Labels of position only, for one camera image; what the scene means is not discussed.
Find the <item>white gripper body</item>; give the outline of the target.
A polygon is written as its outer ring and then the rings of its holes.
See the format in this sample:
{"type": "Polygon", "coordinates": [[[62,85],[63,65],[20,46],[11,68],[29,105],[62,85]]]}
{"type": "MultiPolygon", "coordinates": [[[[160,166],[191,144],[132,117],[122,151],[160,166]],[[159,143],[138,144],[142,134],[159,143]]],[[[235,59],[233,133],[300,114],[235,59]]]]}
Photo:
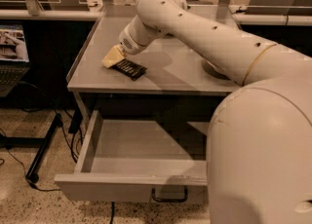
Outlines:
{"type": "Polygon", "coordinates": [[[139,16],[135,16],[119,35],[118,48],[126,55],[137,55],[144,51],[154,40],[167,34],[157,26],[148,26],[139,16]]]}

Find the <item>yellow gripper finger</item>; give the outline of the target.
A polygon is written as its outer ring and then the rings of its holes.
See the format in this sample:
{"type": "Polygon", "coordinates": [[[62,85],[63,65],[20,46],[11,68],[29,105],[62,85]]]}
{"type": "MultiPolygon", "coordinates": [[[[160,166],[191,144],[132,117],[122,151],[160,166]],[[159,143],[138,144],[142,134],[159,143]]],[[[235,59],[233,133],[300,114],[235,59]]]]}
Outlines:
{"type": "Polygon", "coordinates": [[[110,68],[125,58],[124,51],[120,45],[115,45],[102,59],[101,63],[105,68],[110,68]]]}

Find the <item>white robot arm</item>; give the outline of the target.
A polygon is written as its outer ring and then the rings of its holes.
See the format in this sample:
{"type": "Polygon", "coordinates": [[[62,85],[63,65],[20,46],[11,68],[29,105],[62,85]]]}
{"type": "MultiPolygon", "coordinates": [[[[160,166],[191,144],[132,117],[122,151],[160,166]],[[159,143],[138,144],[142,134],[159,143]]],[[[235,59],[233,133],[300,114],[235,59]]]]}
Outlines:
{"type": "Polygon", "coordinates": [[[211,224],[312,224],[312,58],[194,15],[185,0],[136,0],[135,18],[102,63],[167,33],[240,87],[209,127],[211,224]]]}

